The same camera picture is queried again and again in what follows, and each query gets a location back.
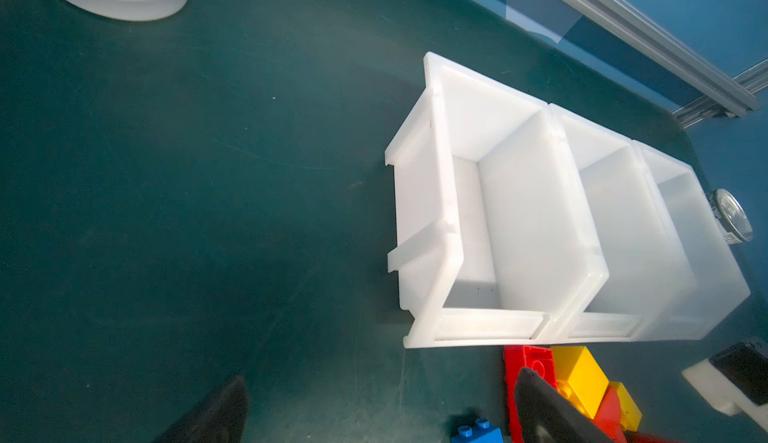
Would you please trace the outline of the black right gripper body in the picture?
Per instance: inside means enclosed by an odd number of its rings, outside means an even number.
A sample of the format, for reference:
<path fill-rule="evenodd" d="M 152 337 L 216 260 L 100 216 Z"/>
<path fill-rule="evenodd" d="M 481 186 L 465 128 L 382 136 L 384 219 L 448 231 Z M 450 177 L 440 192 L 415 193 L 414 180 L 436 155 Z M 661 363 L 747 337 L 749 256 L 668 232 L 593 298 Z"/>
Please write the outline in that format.
<path fill-rule="evenodd" d="M 752 403 L 767 403 L 767 343 L 743 340 L 711 356 L 709 362 Z"/>

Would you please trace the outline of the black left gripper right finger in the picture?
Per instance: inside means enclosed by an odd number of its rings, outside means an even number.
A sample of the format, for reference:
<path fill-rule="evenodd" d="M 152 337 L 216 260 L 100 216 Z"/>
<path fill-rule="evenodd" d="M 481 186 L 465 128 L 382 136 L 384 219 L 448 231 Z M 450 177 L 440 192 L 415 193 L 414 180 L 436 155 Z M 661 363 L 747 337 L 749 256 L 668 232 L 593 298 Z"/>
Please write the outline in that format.
<path fill-rule="evenodd" d="M 534 370 L 524 367 L 514 389 L 522 441 L 604 442 L 611 439 Z"/>

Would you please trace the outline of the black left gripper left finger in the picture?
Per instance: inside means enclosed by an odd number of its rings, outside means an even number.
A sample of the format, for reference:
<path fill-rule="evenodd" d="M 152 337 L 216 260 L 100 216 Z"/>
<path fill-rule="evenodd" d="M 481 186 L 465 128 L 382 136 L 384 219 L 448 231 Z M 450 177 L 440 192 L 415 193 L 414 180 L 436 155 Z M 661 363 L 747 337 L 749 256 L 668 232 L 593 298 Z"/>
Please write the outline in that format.
<path fill-rule="evenodd" d="M 243 375 L 233 375 L 159 435 L 157 443 L 242 441 L 249 411 Z"/>

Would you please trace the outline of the yellow large lego brick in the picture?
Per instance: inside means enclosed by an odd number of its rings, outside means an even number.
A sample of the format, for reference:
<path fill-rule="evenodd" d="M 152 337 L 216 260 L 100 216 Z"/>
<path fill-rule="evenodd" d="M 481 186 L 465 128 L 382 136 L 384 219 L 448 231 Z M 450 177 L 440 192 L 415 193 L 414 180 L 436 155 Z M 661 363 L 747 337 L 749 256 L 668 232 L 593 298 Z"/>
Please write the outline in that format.
<path fill-rule="evenodd" d="M 558 393 L 592 420 L 603 401 L 609 379 L 586 346 L 551 349 Z"/>

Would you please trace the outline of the red tall lego brick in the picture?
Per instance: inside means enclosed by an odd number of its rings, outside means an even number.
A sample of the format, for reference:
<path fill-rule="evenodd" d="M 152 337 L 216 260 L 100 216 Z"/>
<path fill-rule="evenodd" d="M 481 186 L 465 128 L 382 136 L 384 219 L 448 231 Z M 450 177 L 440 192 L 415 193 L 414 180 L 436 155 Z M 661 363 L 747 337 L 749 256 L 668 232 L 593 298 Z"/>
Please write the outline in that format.
<path fill-rule="evenodd" d="M 509 413 L 508 429 L 512 441 L 523 441 L 522 429 L 517 414 L 514 392 L 518 375 L 523 368 L 529 368 L 544 379 L 551 387 L 557 389 L 555 365 L 552 351 L 549 348 L 537 346 L 505 346 L 504 352 L 505 383 L 507 388 L 507 408 Z"/>

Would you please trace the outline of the blue small lego brick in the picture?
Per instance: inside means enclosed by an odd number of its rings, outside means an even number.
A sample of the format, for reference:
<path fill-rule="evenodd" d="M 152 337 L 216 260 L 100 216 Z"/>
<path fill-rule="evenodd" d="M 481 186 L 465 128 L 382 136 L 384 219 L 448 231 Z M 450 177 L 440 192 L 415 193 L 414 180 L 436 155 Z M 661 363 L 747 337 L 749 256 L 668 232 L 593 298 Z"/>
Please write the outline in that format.
<path fill-rule="evenodd" d="M 501 430 L 488 419 L 478 418 L 473 425 L 462 425 L 451 437 L 452 443 L 503 443 Z"/>

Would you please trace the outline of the red lego brick small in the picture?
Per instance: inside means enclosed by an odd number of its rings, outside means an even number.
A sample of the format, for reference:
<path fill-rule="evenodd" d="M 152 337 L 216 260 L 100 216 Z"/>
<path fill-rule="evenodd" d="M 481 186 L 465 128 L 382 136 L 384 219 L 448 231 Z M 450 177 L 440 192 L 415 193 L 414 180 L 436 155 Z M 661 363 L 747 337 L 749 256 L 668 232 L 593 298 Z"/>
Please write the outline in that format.
<path fill-rule="evenodd" d="M 626 443 L 621 425 L 622 409 L 618 393 L 608 386 L 592 422 L 615 443 Z"/>

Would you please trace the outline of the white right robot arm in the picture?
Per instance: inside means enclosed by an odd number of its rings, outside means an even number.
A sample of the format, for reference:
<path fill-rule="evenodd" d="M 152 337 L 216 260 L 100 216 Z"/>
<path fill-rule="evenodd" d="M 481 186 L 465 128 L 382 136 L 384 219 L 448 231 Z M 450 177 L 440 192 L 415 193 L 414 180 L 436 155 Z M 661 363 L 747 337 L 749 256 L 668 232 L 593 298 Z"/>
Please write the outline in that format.
<path fill-rule="evenodd" d="M 682 372 L 684 379 L 716 411 L 746 414 L 767 431 L 767 343 L 750 338 Z"/>

